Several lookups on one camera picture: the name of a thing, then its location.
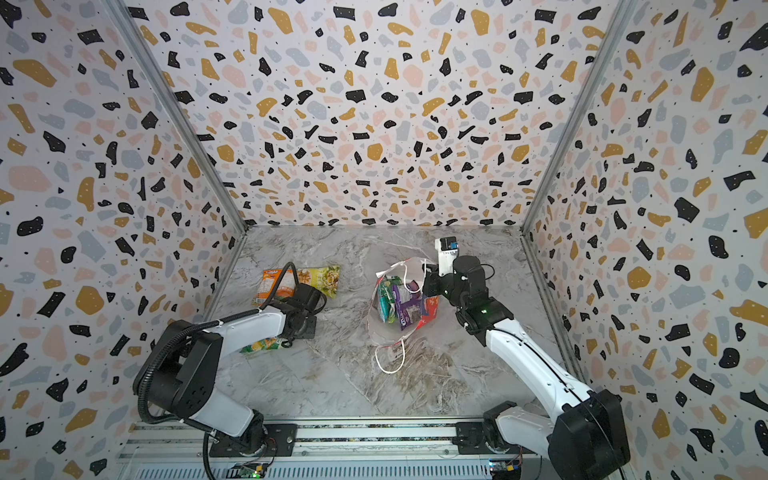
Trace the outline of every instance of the gray marble surface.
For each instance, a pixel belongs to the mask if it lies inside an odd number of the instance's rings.
[[[406,362],[379,371],[366,315],[376,272],[408,257],[436,259],[434,239],[456,236],[462,254],[495,267],[488,281],[531,337],[561,362],[516,230],[477,227],[255,227],[224,287],[214,318],[253,308],[262,270],[341,266],[339,292],[318,315],[316,336],[290,349],[244,355],[220,364],[217,386],[266,417],[480,415],[511,400],[534,399],[512,369],[456,322],[440,300],[438,316],[406,342]],[[247,344],[256,339],[244,339]],[[379,352],[382,366],[400,364],[400,348]]]

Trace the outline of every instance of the terrazzo pattern wall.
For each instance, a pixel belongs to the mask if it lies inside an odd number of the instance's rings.
[[[638,2],[530,232],[641,478],[768,478],[766,22]]]
[[[134,376],[237,239],[100,2],[0,15],[0,478],[114,478]]]
[[[520,222],[613,2],[130,0],[250,224]]]

